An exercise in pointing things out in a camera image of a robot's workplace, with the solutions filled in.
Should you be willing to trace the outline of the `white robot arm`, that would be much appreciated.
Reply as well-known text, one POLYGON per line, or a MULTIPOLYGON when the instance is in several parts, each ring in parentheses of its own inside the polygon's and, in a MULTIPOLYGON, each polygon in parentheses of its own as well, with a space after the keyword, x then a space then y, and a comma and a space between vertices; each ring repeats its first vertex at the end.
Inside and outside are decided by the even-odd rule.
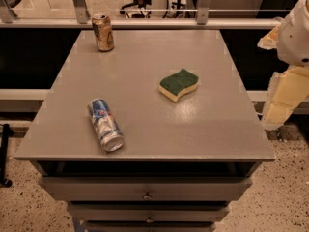
POLYGON ((267 89, 261 123, 277 130, 309 96, 309 0, 298 0, 281 23, 258 41, 262 49, 276 49, 289 67, 274 72, 267 89))

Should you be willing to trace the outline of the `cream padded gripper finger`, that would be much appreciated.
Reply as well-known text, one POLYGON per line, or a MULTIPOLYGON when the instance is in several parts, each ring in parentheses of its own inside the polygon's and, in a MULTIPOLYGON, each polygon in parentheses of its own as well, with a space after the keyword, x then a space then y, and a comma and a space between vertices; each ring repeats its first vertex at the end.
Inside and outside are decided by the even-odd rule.
POLYGON ((257 47, 265 50, 272 50, 277 48, 277 39, 280 26, 274 27, 266 35, 259 39, 257 47))
POLYGON ((294 110, 309 96, 309 68, 290 65, 270 79, 261 123, 267 131, 283 126, 294 110))

